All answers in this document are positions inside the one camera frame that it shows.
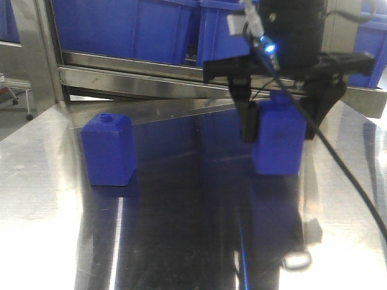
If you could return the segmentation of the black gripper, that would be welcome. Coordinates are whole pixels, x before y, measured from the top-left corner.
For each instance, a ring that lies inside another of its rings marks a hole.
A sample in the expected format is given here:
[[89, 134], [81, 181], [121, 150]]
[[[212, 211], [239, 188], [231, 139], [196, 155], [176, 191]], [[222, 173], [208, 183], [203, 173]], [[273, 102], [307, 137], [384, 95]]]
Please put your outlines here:
[[[355, 24], [370, 21], [369, 15], [343, 10], [327, 10], [325, 1], [244, 1], [243, 9], [227, 15], [230, 36], [242, 37], [250, 57], [268, 62], [275, 71], [312, 69], [322, 55], [325, 21], [336, 15]], [[251, 101], [251, 78], [228, 77], [229, 92], [235, 104], [241, 139], [254, 143], [258, 132], [258, 106]], [[308, 76], [302, 108], [320, 126], [331, 108], [346, 93], [343, 74]]]

